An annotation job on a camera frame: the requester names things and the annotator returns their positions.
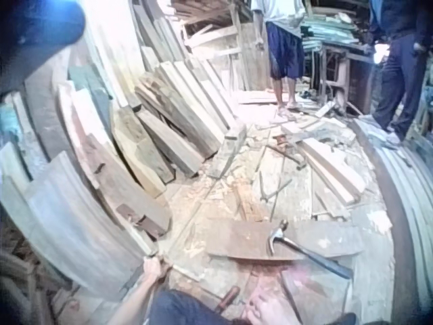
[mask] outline hammer head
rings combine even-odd
[[[275,254],[275,249],[273,248],[273,243],[275,240],[282,239],[284,237],[284,232],[288,226],[287,220],[282,220],[277,228],[275,228],[268,237],[268,253],[273,256]]]

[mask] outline white shirt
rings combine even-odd
[[[252,0],[251,10],[260,10],[265,22],[272,22],[301,38],[300,23],[305,15],[302,0]]]

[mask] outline blue shorts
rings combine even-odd
[[[266,23],[269,44],[271,78],[280,80],[304,75],[304,47],[302,39],[272,22]]]

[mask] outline dark trousers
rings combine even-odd
[[[390,56],[382,71],[382,98],[374,119],[386,130],[406,93],[406,102],[401,115],[394,124],[395,133],[401,140],[406,134],[418,111],[427,54],[415,55],[415,35],[409,34],[391,42]]]
[[[176,291],[160,291],[152,304],[149,325],[230,325],[190,295]]]

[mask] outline claw hammer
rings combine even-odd
[[[279,224],[279,227],[276,228],[275,230],[272,231],[271,235],[269,235],[268,237],[268,251],[271,254],[271,256],[273,256],[275,254],[275,249],[274,249],[274,242],[275,241],[279,241],[282,242],[284,244],[286,244],[287,246],[289,246],[291,249],[302,253],[304,255],[306,255],[311,261],[319,264],[321,267],[324,267],[325,269],[327,269],[328,271],[344,278],[344,279],[351,279],[353,277],[353,271],[351,269],[349,269],[348,267],[342,266],[340,264],[338,264],[335,261],[332,261],[330,259],[327,259],[326,257],[314,253],[302,246],[300,246],[299,244],[296,244],[294,241],[290,240],[289,238],[286,238],[284,236],[284,232],[288,227],[288,221],[287,220],[283,220],[281,221],[281,223]]]

